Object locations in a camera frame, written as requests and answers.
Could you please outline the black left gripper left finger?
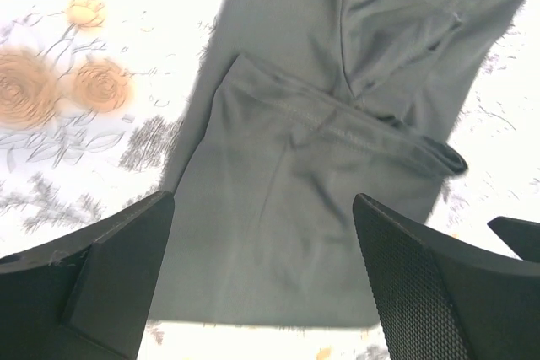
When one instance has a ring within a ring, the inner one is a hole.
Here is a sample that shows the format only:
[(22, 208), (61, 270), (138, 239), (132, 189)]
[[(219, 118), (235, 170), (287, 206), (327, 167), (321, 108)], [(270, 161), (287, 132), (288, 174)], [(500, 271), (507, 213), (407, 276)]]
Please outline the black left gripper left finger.
[(174, 214), (158, 191), (1, 259), (1, 358), (134, 359)]

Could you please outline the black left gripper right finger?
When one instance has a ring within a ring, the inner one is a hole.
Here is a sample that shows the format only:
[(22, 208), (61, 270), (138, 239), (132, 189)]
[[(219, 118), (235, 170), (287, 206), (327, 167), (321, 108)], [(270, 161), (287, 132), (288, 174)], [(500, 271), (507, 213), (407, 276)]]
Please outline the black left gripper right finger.
[(478, 248), (367, 195), (353, 213), (391, 358), (538, 358), (539, 261)]

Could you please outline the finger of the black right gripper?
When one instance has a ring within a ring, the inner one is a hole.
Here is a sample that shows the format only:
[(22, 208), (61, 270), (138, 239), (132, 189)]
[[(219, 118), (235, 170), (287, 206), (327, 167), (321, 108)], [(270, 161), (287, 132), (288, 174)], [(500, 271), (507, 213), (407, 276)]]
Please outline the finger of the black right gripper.
[(540, 261), (540, 225), (531, 221), (497, 217), (490, 229), (524, 261)]

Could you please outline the dark grey t shirt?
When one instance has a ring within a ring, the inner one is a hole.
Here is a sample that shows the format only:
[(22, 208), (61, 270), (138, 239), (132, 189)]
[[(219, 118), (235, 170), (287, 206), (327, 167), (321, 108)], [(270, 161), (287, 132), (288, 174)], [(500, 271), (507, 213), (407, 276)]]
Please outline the dark grey t shirt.
[(165, 186), (151, 320), (364, 328), (359, 193), (424, 222), (447, 139), (524, 0), (226, 0)]

